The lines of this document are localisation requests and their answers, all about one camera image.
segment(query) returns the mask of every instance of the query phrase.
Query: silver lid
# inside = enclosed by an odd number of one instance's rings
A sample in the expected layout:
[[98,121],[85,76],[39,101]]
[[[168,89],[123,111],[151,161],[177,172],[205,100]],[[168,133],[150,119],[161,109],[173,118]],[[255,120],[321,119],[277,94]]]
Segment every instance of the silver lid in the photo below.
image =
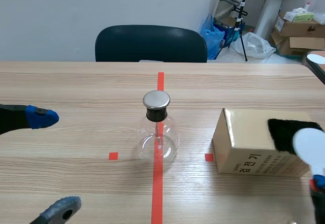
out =
[[143,97],[143,105],[150,110],[162,110],[166,108],[171,101],[169,95],[161,90],[154,90]]

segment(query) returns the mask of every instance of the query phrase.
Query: red tape marker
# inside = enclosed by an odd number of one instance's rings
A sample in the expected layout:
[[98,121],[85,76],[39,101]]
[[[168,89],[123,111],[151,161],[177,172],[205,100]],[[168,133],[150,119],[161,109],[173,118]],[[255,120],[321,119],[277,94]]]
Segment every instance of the red tape marker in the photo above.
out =
[[[164,73],[158,73],[158,90],[164,90]],[[163,224],[163,137],[164,124],[158,123],[158,132],[155,132],[152,180],[152,207],[151,224]]]
[[108,156],[108,160],[117,161],[118,160],[118,152],[110,152]]
[[205,154],[205,161],[213,162],[214,161],[213,154]]

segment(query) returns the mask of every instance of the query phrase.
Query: floor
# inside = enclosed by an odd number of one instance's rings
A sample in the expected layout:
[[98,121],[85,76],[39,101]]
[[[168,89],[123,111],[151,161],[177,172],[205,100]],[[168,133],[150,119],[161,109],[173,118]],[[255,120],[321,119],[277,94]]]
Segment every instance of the floor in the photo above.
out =
[[300,64],[298,60],[291,60],[281,57],[277,54],[272,54],[265,59],[258,59],[254,57],[247,57],[248,62],[245,61],[245,57],[241,54],[231,52],[228,48],[224,48],[219,54],[216,60],[208,60],[208,63],[264,63],[264,64]]

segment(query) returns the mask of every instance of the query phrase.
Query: sink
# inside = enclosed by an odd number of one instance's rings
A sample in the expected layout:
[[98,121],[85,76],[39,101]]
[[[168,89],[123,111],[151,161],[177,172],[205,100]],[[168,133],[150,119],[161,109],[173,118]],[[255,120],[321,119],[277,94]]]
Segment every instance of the sink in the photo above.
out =
[[261,16],[259,17],[257,27],[255,29],[255,34],[263,39],[269,38],[280,10],[281,3],[282,0],[265,0]]

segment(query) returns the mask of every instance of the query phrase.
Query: glass bottle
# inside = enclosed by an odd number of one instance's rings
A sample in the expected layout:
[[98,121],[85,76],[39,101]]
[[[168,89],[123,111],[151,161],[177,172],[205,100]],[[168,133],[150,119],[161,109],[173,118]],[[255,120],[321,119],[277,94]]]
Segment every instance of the glass bottle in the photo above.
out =
[[174,159],[179,146],[176,121],[167,113],[169,95],[161,90],[148,92],[143,97],[147,108],[138,130],[139,151],[142,158],[157,160]]

